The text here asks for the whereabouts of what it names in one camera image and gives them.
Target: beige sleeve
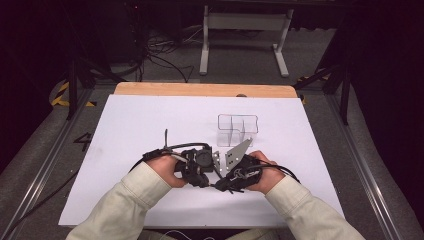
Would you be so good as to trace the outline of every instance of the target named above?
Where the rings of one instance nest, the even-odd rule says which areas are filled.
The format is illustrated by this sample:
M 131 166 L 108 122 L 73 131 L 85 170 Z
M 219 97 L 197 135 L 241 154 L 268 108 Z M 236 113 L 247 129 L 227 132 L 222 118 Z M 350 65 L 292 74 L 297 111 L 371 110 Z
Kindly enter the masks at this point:
M 265 197 L 296 239 L 364 239 L 336 210 L 289 176 Z
M 100 199 L 66 239 L 137 239 L 147 211 L 170 190 L 153 169 L 141 163 Z

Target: transparent plastic box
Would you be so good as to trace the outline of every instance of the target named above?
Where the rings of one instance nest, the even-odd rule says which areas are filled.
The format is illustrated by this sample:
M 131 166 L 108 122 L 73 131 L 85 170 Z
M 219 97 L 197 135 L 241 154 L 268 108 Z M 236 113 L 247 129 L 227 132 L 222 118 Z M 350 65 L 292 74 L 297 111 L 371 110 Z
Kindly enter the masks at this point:
M 218 115 L 217 145 L 219 147 L 237 146 L 246 139 L 255 139 L 257 134 L 258 117 L 256 115 Z

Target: hand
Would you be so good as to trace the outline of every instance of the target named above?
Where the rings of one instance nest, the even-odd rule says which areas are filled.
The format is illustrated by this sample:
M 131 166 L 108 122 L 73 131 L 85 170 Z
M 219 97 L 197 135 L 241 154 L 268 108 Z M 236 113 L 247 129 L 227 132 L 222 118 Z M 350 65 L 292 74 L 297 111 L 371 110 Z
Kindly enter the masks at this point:
M 270 161 L 261 151 L 255 151 L 249 154 L 261 161 L 261 164 L 277 165 L 276 162 Z M 286 175 L 275 168 L 263 168 L 261 179 L 257 184 L 247 187 L 250 191 L 258 191 L 267 194 L 278 182 L 281 181 Z
M 149 165 L 169 186 L 173 188 L 182 188 L 187 182 L 182 178 L 177 178 L 174 175 L 175 164 L 178 160 L 171 156 L 162 156 L 150 161 L 146 164 Z

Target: wooden edge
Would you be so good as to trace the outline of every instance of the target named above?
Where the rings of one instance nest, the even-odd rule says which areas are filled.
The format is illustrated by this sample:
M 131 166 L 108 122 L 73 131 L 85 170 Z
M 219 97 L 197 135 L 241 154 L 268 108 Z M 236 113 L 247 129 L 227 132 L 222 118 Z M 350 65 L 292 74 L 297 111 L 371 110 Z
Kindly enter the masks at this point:
M 292 86 L 150 82 L 122 82 L 116 86 L 114 94 L 214 97 L 236 97 L 242 94 L 247 97 L 263 98 L 298 97 Z

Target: gray plastic part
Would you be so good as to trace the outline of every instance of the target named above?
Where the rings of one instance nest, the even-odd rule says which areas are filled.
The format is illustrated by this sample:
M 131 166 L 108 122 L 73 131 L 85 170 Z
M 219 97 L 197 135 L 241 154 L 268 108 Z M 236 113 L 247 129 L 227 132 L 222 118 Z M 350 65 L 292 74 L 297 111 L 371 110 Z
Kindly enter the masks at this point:
M 227 171 L 231 171 L 241 161 L 252 141 L 252 138 L 246 139 L 225 154 Z
M 212 154 L 212 159 L 213 159 L 213 162 L 215 164 L 216 169 L 221 172 L 222 169 L 221 169 L 221 162 L 220 162 L 220 159 L 219 159 L 219 151 L 216 151 Z

